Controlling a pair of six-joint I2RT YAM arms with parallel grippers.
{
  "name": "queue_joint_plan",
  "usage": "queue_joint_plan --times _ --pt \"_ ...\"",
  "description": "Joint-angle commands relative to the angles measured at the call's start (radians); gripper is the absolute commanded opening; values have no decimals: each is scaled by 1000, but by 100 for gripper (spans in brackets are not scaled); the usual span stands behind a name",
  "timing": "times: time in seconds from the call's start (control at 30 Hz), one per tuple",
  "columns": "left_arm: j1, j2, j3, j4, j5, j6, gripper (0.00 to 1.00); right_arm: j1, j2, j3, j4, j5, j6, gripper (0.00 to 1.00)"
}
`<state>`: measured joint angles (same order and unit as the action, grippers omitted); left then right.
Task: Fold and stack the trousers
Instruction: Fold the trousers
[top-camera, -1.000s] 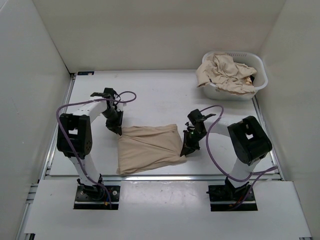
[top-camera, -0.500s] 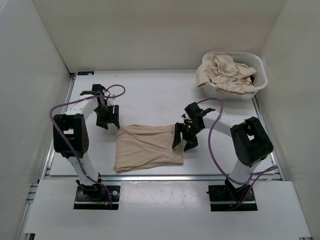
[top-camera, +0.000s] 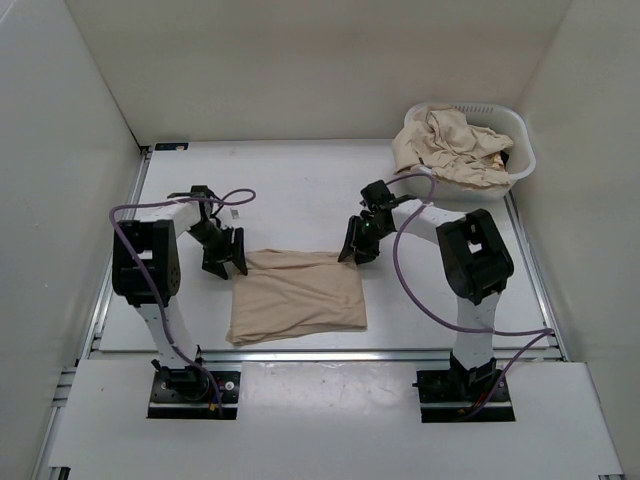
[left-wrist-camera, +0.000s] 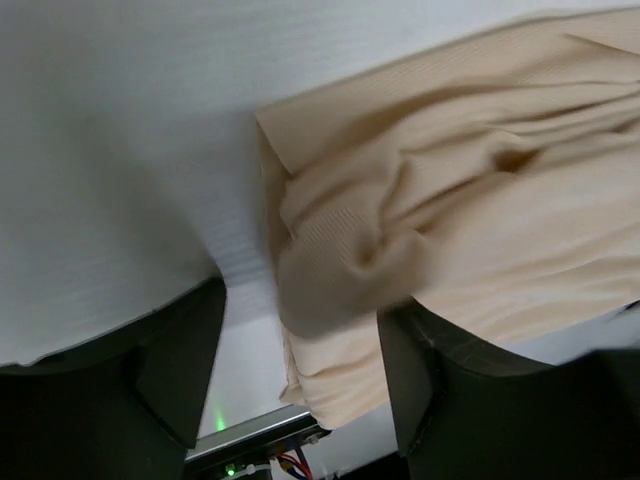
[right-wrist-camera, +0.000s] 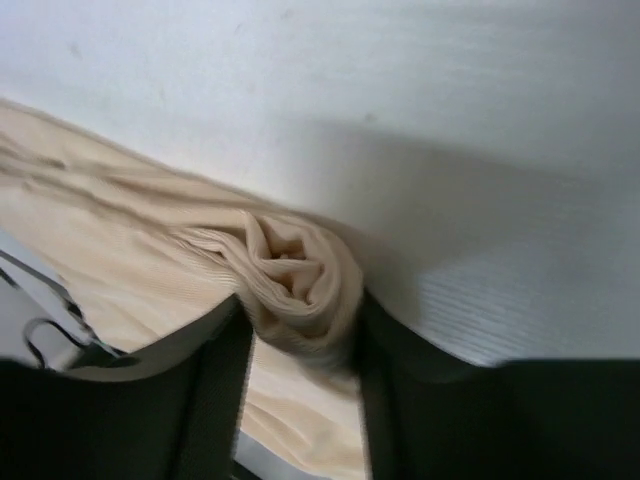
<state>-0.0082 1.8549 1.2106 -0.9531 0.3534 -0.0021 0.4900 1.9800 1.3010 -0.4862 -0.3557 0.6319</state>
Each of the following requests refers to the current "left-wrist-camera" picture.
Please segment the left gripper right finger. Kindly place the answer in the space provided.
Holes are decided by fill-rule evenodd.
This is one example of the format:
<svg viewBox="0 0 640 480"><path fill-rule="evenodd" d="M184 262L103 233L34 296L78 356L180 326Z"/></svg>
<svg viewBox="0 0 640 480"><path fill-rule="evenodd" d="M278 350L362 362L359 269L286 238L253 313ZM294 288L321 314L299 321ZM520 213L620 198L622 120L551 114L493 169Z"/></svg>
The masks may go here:
<svg viewBox="0 0 640 480"><path fill-rule="evenodd" d="M400 455L409 456L446 396L448 377L468 371L516 377L551 366L496 346L417 300L379 310L377 328Z"/></svg>

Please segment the beige trousers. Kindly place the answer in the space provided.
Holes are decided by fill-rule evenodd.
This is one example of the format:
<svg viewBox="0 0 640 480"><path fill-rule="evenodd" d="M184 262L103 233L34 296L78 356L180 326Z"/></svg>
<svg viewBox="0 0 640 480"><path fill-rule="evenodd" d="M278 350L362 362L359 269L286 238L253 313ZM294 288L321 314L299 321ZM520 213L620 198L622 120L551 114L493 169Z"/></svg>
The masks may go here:
<svg viewBox="0 0 640 480"><path fill-rule="evenodd" d="M376 314L510 344L639 297L639 10L529 18L256 115L284 402L383 404Z"/></svg>

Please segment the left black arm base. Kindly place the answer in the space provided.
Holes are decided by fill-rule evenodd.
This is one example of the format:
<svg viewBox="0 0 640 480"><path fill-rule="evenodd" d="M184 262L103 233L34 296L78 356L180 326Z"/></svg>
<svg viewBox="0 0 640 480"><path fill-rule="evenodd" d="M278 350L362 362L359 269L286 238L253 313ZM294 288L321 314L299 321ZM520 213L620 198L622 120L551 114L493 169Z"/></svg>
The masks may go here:
<svg viewBox="0 0 640 480"><path fill-rule="evenodd" d="M341 473L313 466L305 448L319 443L281 440L266 445L235 444L194 455L186 462L183 479L339 479Z"/></svg>

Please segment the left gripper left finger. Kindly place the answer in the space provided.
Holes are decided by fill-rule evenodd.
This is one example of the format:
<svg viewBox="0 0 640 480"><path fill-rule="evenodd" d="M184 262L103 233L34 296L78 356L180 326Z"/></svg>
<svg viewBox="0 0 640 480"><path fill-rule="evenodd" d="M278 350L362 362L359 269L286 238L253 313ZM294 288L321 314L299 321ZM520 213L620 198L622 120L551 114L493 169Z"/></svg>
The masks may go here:
<svg viewBox="0 0 640 480"><path fill-rule="evenodd" d="M175 441L196 443L227 300L224 281L209 278L161 308L29 369L59 374L124 359L130 394Z"/></svg>

